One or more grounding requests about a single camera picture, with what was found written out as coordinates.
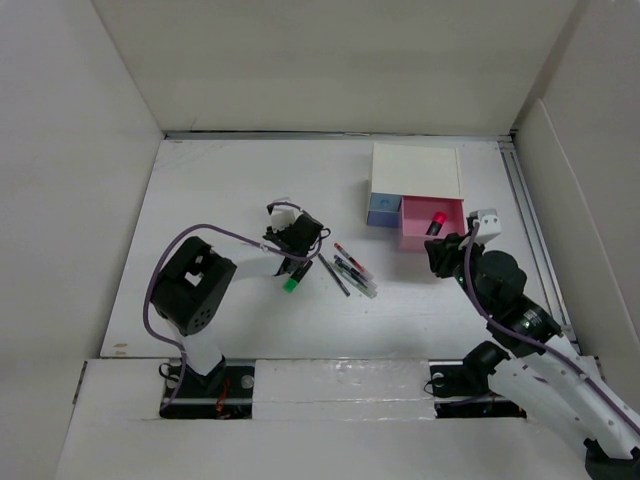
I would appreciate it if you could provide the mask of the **pink cap highlighter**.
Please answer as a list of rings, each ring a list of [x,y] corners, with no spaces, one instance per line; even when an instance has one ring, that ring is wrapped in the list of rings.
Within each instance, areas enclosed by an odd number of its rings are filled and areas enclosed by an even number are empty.
[[[437,236],[447,221],[447,214],[444,212],[436,212],[431,220],[431,223],[426,231],[426,235],[430,237]]]

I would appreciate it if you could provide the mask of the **pink drawer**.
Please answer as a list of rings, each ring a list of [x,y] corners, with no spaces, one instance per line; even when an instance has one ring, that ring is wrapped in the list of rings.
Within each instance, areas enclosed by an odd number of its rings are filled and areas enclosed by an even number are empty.
[[[445,216],[436,236],[428,236],[438,214]],[[404,196],[399,210],[399,249],[423,252],[426,240],[444,239],[448,234],[464,235],[466,220],[462,199]]]

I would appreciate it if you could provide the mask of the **green cap highlighter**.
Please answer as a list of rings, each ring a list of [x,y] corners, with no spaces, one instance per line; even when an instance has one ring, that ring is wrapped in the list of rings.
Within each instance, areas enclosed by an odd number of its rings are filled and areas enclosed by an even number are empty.
[[[298,267],[289,276],[289,278],[286,280],[285,284],[283,285],[284,291],[287,293],[292,293],[298,287],[298,285],[300,284],[302,279],[305,277],[305,275],[308,273],[312,265],[313,265],[313,262],[309,261],[301,265],[300,267]]]

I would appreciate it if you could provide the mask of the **light blue small drawer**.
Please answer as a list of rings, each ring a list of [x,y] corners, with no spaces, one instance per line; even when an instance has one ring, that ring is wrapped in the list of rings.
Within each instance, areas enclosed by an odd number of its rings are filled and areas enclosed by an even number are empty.
[[[371,211],[397,212],[401,200],[401,195],[373,192],[370,195],[369,209]]]

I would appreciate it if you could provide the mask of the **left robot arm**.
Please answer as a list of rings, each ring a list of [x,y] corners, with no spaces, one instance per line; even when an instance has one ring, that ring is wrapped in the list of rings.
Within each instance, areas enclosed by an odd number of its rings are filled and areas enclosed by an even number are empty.
[[[186,354],[185,373],[196,393],[208,397],[222,387],[226,360],[214,339],[212,321],[232,283],[261,277],[301,279],[326,231],[307,213],[282,212],[263,240],[235,260],[195,235],[179,242],[156,275],[150,304],[171,325]]]

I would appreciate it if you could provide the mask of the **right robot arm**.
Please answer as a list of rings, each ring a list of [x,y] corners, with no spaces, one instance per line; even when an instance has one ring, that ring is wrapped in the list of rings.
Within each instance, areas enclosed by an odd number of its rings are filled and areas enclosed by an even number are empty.
[[[456,280],[491,336],[464,357],[454,382],[522,408],[583,455],[590,478],[638,478],[638,413],[525,295],[527,276],[516,260],[485,249],[480,229],[424,243],[431,271]]]

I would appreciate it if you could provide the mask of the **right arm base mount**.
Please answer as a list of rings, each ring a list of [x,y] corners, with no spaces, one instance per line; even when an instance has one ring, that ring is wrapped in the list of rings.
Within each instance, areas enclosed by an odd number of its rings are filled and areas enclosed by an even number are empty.
[[[431,362],[423,391],[434,399],[438,419],[521,418],[524,409],[489,388],[489,375],[509,354],[485,341],[463,360]]]

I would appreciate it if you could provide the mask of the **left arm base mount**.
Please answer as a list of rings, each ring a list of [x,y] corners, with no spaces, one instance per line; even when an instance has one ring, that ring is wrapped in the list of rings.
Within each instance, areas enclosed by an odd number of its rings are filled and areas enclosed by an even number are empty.
[[[181,374],[179,363],[164,362],[158,373],[164,380],[159,415],[171,420],[249,420],[255,385],[254,362],[228,361],[205,380],[189,367]]]

